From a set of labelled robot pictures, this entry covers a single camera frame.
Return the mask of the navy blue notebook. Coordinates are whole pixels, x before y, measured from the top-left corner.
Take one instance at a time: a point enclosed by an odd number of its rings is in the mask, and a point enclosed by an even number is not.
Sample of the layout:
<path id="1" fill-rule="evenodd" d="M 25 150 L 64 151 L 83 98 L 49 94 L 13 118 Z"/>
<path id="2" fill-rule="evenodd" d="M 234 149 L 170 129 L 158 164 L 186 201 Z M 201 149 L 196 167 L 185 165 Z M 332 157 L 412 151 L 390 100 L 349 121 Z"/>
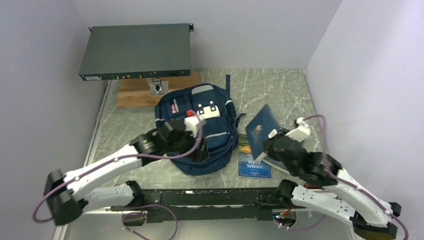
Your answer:
<path id="1" fill-rule="evenodd" d="M 271 107 L 265 104 L 247 124 L 245 131 L 253 159 L 261 161 L 266 156 L 262 142 L 276 136 L 280 125 Z"/>

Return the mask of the Animal Farm book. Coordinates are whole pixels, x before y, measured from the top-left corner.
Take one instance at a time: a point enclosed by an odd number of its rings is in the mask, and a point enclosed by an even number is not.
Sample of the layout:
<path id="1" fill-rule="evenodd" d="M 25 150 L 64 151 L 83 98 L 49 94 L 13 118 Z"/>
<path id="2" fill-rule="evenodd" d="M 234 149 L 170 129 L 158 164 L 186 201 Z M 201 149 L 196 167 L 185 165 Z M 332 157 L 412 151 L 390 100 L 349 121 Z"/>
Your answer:
<path id="1" fill-rule="evenodd" d="M 270 165 L 254 160 L 245 134 L 238 136 L 238 176 L 260 179 L 270 179 L 272 177 Z"/>

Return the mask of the navy blue student backpack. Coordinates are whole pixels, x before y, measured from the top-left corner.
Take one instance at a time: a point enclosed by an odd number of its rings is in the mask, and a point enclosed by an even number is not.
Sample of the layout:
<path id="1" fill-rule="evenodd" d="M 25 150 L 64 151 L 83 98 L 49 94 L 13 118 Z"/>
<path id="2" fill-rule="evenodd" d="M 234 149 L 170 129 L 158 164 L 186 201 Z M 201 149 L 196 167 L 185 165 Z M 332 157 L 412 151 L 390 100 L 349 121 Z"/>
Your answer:
<path id="1" fill-rule="evenodd" d="M 207 138 L 209 158 L 201 163 L 173 160 L 184 174 L 201 176 L 224 168 L 230 161 L 238 142 L 240 115 L 236 114 L 230 96 L 231 76 L 226 75 L 225 88 L 210 83 L 172 91 L 162 96 L 156 104 L 155 124 L 158 128 L 171 119 L 184 120 L 187 111 L 193 110 L 204 117 L 202 135 Z M 171 105 L 176 99 L 179 112 L 172 113 Z"/>

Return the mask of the Nineteen Eighty-Four book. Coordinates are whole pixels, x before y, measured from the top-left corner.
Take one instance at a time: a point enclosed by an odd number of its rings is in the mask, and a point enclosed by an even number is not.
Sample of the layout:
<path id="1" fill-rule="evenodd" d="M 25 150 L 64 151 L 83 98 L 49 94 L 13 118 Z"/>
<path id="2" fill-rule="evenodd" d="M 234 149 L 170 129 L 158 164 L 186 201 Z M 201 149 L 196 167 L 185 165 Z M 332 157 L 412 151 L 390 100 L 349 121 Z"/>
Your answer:
<path id="1" fill-rule="evenodd" d="M 269 156 L 266 156 L 261 161 L 265 162 L 266 164 L 270 165 L 271 167 L 273 167 L 273 168 L 275 168 L 275 169 L 277 169 L 277 170 L 279 170 L 283 173 L 290 174 L 290 172 L 286 168 L 286 166 L 278 160 L 275 160 L 275 159 L 270 158 Z"/>

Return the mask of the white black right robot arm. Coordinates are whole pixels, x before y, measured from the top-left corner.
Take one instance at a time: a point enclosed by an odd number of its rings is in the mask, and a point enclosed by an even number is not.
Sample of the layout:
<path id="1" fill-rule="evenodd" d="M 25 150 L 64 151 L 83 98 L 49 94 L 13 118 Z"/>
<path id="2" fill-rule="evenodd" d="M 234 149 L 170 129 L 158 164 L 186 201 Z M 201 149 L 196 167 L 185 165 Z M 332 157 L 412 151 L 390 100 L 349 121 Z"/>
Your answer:
<path id="1" fill-rule="evenodd" d="M 301 180 L 330 191 L 337 198 L 312 193 L 291 180 L 283 179 L 276 191 L 276 203 L 313 209 L 353 228 L 365 240 L 394 240 L 402 207 L 387 202 L 359 184 L 348 171 L 326 152 L 308 152 L 288 134 L 279 133 L 261 142 L 263 153 L 281 162 Z"/>

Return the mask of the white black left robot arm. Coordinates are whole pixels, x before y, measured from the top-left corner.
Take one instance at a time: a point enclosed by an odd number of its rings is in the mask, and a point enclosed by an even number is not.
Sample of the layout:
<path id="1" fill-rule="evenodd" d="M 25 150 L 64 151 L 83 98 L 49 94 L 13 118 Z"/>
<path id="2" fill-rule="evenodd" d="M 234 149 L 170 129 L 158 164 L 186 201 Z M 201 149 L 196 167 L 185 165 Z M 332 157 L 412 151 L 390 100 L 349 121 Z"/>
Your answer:
<path id="1" fill-rule="evenodd" d="M 63 226 L 85 212 L 103 207 L 139 209 L 144 203 L 144 195 L 137 182 L 115 187 L 102 187 L 102 184 L 158 160 L 202 157 L 206 152 L 205 122 L 196 116 L 172 119 L 159 128 L 138 135 L 97 162 L 66 173 L 60 169 L 51 171 L 43 192 L 43 201 L 51 213 L 48 221 Z"/>

